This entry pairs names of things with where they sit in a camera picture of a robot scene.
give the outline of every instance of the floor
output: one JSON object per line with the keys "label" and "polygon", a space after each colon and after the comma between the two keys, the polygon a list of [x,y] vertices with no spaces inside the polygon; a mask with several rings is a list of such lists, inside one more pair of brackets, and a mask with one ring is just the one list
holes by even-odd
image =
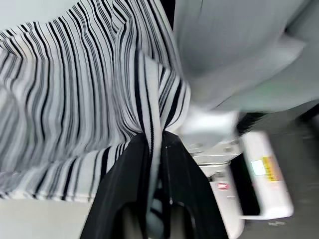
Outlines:
{"label": "floor", "polygon": [[268,116],[255,128],[269,134],[293,200],[293,216],[247,221],[239,239],[315,239],[319,235],[319,140],[294,113]]}

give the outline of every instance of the clothing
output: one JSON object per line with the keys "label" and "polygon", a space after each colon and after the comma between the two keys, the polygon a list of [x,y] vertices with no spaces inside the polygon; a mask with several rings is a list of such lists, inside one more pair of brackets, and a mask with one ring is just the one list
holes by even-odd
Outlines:
{"label": "clothing", "polygon": [[158,0],[83,0],[1,32],[0,197],[91,202],[141,132],[154,192],[161,133],[189,95]]}

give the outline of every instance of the sticker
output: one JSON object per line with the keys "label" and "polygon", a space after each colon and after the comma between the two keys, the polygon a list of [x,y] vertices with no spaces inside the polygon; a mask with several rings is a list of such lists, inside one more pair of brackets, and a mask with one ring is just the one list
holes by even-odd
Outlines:
{"label": "sticker", "polygon": [[273,162],[272,162],[272,157],[269,156],[269,157],[266,157],[264,156],[263,157],[263,163],[264,163],[264,167],[265,167],[265,170],[266,170],[266,177],[269,181],[271,182],[275,182],[275,181],[278,181],[278,178],[275,174],[275,170],[274,170],[274,167],[273,167]]}

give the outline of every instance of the white surface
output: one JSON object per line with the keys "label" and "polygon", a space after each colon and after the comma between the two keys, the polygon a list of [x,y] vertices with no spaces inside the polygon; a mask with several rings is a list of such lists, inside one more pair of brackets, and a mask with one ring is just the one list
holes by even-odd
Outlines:
{"label": "white surface", "polygon": [[[251,131],[243,135],[241,142],[261,211],[259,216],[243,216],[242,218],[266,220],[291,216],[294,207],[266,134]],[[277,181],[269,181],[265,174],[256,174],[252,167],[252,162],[269,156],[272,157],[272,169],[278,177]]]}
{"label": "white surface", "polygon": [[1,239],[78,239],[91,204],[0,201]]}
{"label": "white surface", "polygon": [[0,0],[0,31],[28,21],[47,22],[78,0]]}
{"label": "white surface", "polygon": [[193,156],[197,164],[226,163],[242,153],[242,149],[234,137],[223,140],[214,147]]}
{"label": "white surface", "polygon": [[190,153],[204,152],[233,134],[238,112],[207,111],[190,105],[183,125],[175,132]]}
{"label": "white surface", "polygon": [[[214,192],[228,237],[230,239],[238,238],[243,232],[244,220],[240,218],[242,216],[242,211],[228,164],[200,166],[200,168],[207,177],[216,172],[223,172],[225,174],[222,181],[210,182],[210,185]],[[227,190],[220,190],[217,187],[218,183],[227,183],[229,188]]]}

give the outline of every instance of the white plastic part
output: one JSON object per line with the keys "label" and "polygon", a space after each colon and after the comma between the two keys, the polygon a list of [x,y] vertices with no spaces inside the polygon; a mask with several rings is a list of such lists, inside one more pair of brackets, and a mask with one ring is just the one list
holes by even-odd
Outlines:
{"label": "white plastic part", "polygon": [[[229,239],[238,238],[244,230],[244,220],[241,219],[242,211],[228,163],[206,164],[199,167],[207,177],[216,173],[223,174],[222,177],[216,176],[215,180],[210,182],[210,185]],[[226,184],[228,187],[227,189],[220,189],[218,184]]]}
{"label": "white plastic part", "polygon": [[266,134],[251,131],[243,135],[241,143],[260,206],[259,216],[241,218],[267,220],[291,216],[294,207]]}
{"label": "white plastic part", "polygon": [[207,111],[189,107],[178,134],[189,153],[200,153],[231,136],[238,122],[238,112]]}

